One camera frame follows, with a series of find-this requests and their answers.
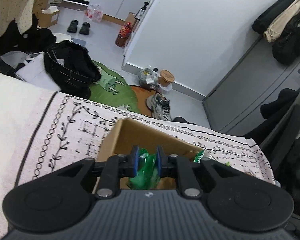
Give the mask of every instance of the bottle of red liquid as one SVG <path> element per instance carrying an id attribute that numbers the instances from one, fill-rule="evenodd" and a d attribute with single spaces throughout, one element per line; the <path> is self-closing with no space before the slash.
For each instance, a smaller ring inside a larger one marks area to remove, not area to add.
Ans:
<path id="1" fill-rule="evenodd" d="M 127 39 L 129 38 L 131 31 L 132 31 L 131 22 L 128 22 L 127 24 L 122 26 L 119 31 L 118 37 L 115 41 L 115 44 L 121 48 L 124 47 Z"/>

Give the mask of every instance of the green rug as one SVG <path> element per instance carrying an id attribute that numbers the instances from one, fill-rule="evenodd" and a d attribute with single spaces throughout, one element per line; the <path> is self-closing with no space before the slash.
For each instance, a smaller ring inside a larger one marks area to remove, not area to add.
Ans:
<path id="1" fill-rule="evenodd" d="M 90 85 L 89 100 L 140 114 L 136 93 L 118 73 L 93 60 L 101 79 Z"/>

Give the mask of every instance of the gray floor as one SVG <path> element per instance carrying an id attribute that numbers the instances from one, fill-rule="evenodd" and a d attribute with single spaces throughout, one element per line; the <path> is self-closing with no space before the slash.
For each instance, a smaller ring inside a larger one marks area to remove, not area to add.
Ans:
<path id="1" fill-rule="evenodd" d="M 79 29 L 85 19 L 84 12 L 61 7 L 59 10 L 58 23 L 49 28 L 52 32 L 70 34 L 73 38 L 86 41 L 86 48 L 91 59 L 119 73 L 129 85 L 137 85 L 136 76 L 121 69 L 123 49 L 114 44 L 121 26 L 107 21 L 91 22 L 90 34 L 81 35 Z M 77 33 L 66 31 L 72 20 L 79 21 Z M 175 90 L 170 91 L 167 98 L 170 99 L 172 118 L 181 116 L 189 122 L 210 128 L 201 101 Z"/>

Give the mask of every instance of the gray sneaker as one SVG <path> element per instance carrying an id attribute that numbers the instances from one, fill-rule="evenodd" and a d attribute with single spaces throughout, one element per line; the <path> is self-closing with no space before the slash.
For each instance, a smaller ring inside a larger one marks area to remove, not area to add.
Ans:
<path id="1" fill-rule="evenodd" d="M 159 93 L 149 96 L 146 100 L 147 107 L 152 112 L 151 116 L 163 121 L 172 121 L 169 103 L 170 100 L 164 99 Z"/>

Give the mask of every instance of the black slipper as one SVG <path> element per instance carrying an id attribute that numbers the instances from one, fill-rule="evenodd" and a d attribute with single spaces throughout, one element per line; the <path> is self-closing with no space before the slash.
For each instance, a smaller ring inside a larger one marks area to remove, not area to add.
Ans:
<path id="1" fill-rule="evenodd" d="M 79 33 L 88 35 L 89 31 L 90 31 L 90 23 L 83 23 Z"/>
<path id="2" fill-rule="evenodd" d="M 67 32 L 69 33 L 76 33 L 77 32 L 77 27 L 78 27 L 78 21 L 77 20 L 73 20 L 70 22 L 70 25 L 67 29 Z"/>

